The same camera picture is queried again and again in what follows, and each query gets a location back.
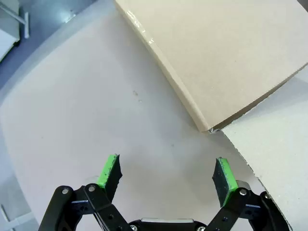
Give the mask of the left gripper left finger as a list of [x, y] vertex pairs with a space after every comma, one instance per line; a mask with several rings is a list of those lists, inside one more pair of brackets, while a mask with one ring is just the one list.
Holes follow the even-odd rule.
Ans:
[[75, 231], [84, 215], [93, 215], [103, 231], [129, 231], [130, 225], [112, 204], [122, 177], [119, 155], [108, 157], [97, 183], [73, 190], [62, 185], [55, 189], [39, 229]]

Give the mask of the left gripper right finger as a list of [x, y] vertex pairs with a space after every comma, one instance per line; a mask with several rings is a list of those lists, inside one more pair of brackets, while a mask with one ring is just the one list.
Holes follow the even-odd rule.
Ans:
[[220, 210], [206, 231], [230, 231], [239, 218], [248, 220], [254, 231], [289, 231], [283, 215], [264, 191], [255, 194], [247, 182], [236, 180], [226, 158], [216, 159], [212, 176]]

